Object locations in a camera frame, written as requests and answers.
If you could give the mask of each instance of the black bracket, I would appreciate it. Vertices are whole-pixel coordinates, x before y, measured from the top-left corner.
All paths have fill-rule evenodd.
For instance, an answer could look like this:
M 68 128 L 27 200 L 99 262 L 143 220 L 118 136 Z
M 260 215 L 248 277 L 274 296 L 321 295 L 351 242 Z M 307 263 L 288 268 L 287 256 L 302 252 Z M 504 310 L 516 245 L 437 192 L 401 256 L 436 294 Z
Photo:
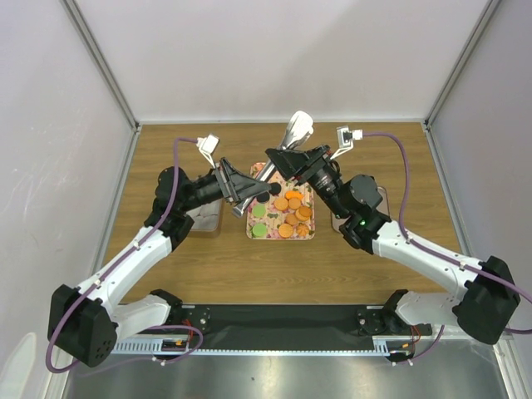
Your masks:
M 491 256 L 479 265 L 485 272 L 514 283 L 508 265 L 501 259 Z M 465 286 L 462 302 L 452 309 L 458 325 L 474 339 L 495 345 L 520 303 L 519 294 L 480 275 Z
M 68 308 L 80 297 L 77 289 L 62 285 L 52 295 L 48 340 Z M 116 323 L 101 303 L 85 298 L 68 318 L 56 346 L 88 367 L 95 367 L 109 356 L 116 344 Z

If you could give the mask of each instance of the white cable clip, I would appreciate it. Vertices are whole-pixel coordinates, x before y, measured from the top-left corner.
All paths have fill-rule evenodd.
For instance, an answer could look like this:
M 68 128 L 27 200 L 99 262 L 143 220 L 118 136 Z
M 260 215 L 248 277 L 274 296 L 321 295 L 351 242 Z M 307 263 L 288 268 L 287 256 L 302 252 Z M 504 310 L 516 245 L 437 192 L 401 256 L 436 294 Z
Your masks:
M 216 150 L 218 143 L 219 138 L 212 134 L 209 134 L 206 138 L 198 137 L 198 142 L 196 143 L 199 152 L 210 163 L 213 169 L 216 169 L 216 165 L 214 164 L 212 154 Z
M 362 139 L 362 130 L 350 131 L 349 126 L 337 127 L 336 133 L 338 136 L 338 149 L 331 156 L 331 160 L 338 158 L 340 155 L 353 149 L 354 140 Z

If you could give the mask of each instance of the white wall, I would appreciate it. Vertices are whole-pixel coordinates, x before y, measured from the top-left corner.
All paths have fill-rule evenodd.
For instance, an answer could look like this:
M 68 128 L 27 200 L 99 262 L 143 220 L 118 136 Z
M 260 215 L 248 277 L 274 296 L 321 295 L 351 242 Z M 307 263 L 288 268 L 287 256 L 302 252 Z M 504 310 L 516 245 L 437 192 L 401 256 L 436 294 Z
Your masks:
M 502 2 L 434 132 L 475 254 L 502 258 L 532 292 L 530 15 L 530 0 Z M 514 326 L 532 328 L 524 299 Z M 515 338 L 532 376 L 532 336 Z
M 6 363 L 35 333 L 22 364 L 35 399 L 50 297 L 93 266 L 131 129 L 57 0 L 0 3 L 0 87 L 0 397 L 16 392 Z
M 78 0 L 141 121 L 424 118 L 486 0 Z

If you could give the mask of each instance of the tray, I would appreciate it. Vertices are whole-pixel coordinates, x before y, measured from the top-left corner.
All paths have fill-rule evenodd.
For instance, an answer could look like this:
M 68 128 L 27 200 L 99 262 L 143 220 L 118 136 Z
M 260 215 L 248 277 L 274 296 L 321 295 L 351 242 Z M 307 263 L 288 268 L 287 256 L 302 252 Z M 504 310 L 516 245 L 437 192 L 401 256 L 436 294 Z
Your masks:
M 251 167 L 250 174 L 255 177 L 264 167 L 263 162 L 258 162 L 254 164 Z M 251 239 L 284 239 L 280 236 L 278 232 L 278 227 L 280 224 L 284 223 L 284 220 L 288 214 L 294 214 L 295 211 L 288 208 L 285 211 L 280 211 L 277 208 L 275 208 L 275 205 L 273 202 L 278 197 L 284 197 L 287 193 L 287 191 L 294 190 L 298 191 L 303 195 L 303 199 L 301 200 L 302 205 L 308 206 L 312 210 L 312 216 L 309 220 L 306 222 L 299 222 L 300 224 L 306 224 L 309 231 L 308 234 L 304 237 L 300 237 L 296 234 L 296 229 L 294 227 L 293 234 L 290 238 L 287 238 L 289 240 L 299 240 L 304 241 L 308 239 L 312 239 L 314 237 L 315 231 L 316 231 L 316 224 L 315 224 L 315 218 L 314 218 L 314 191 L 312 187 L 305 183 L 304 185 L 296 186 L 295 182 L 289 181 L 283 179 L 283 177 L 278 173 L 275 172 L 272 176 L 272 178 L 269 180 L 269 183 L 279 183 L 281 185 L 281 192 L 278 195 L 270 195 L 270 198 L 268 202 L 264 203 L 266 207 L 266 214 L 262 218 L 257 218 L 253 215 L 252 209 L 259 204 L 257 199 L 255 198 L 251 204 L 248 207 L 248 216 L 247 216 L 247 223 L 246 223 L 246 234 Z M 262 237 L 255 237 L 252 233 L 253 227 L 258 224 L 263 223 L 266 225 L 267 233 Z

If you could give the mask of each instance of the wooden table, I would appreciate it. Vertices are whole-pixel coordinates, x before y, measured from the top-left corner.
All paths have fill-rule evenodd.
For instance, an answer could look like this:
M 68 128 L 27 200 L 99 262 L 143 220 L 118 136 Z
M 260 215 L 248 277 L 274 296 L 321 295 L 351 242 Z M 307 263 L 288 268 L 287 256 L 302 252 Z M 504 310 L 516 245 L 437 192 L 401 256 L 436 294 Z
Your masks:
M 337 148 L 336 127 L 316 123 L 303 147 L 329 144 Z M 425 135 L 417 123 L 351 123 L 352 129 L 389 131 L 406 147 L 411 167 L 411 194 L 406 226 L 451 250 L 458 244 Z M 266 160 L 264 150 L 281 140 L 285 124 L 220 124 L 144 126 L 107 252 L 112 258 L 128 244 L 150 213 L 157 176 L 173 165 L 172 143 L 178 136 L 214 132 L 220 138 L 216 159 L 225 156 L 239 170 Z M 180 146 L 180 166 L 190 178 L 209 165 L 194 145 Z M 375 176 L 387 189 L 391 214 L 397 218 L 404 190 L 404 169 L 395 143 L 366 138 L 341 156 L 345 180 L 355 174 Z M 396 289 L 441 291 L 432 281 L 406 266 L 352 249 L 331 228 L 325 204 L 316 201 L 316 235 L 309 241 L 252 240 L 245 217 L 237 219 L 226 204 L 221 234 L 216 239 L 188 238 L 159 262 L 129 292 L 126 301 L 163 288 L 189 303 L 383 303 Z

